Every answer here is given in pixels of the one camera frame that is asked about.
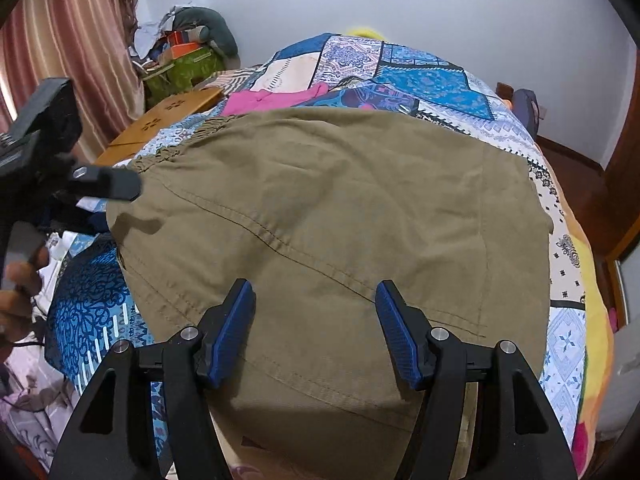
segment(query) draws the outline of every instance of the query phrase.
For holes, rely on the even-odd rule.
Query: pink clothing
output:
[[[289,108],[290,106],[299,105],[314,97],[320,97],[329,91],[326,83],[318,83],[313,85],[309,90],[293,93],[273,93],[268,90],[259,90],[253,92],[251,90],[242,90],[234,92],[229,96],[225,108],[221,115],[238,115],[249,112],[260,112],[273,110],[275,108]]]

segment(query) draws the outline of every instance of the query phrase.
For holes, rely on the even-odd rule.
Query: blue rubber pad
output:
[[[219,388],[222,381],[229,377],[234,369],[240,345],[246,337],[247,327],[254,316],[254,300],[255,295],[251,284],[246,282],[213,345],[209,379],[215,388]]]
[[[396,369],[400,377],[415,390],[422,381],[422,374],[418,370],[418,350],[384,283],[379,283],[376,289],[376,312]]]

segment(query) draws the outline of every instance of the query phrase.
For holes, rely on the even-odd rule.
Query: curtain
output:
[[[127,46],[137,0],[20,0],[0,30],[0,86],[15,108],[45,77],[74,82],[82,136],[74,148],[92,161],[143,113],[142,84]],[[0,102],[0,130],[11,108]]]

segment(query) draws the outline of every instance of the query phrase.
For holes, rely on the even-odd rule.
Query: bed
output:
[[[321,34],[283,48],[262,66],[223,73],[210,84],[221,86],[228,95],[247,89],[298,92],[320,82],[332,89],[329,94],[302,105],[372,107],[408,114],[527,159],[540,204],[554,224],[549,238],[550,312],[540,385],[583,474],[593,452],[612,334],[590,247],[542,152],[482,80],[427,52],[383,41]],[[153,155],[163,146],[182,142],[207,118],[220,114],[225,104],[226,99],[205,114],[161,130],[136,156]],[[99,210],[104,202],[88,206]],[[61,266],[66,271],[58,280],[47,317],[45,356],[82,394],[115,340],[128,338],[143,345],[153,338],[120,274],[112,240],[74,237]],[[152,405],[156,451],[163,470],[168,470],[171,458],[162,423],[160,384],[153,386]],[[234,475],[308,478],[235,432],[219,415],[213,417],[224,436],[223,450]]]

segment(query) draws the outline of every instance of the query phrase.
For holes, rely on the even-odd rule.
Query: person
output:
[[[49,251],[40,248],[33,262],[12,262],[4,272],[17,286],[0,290],[0,362],[9,357],[13,343],[31,331],[31,298],[42,288],[38,270],[49,265]]]

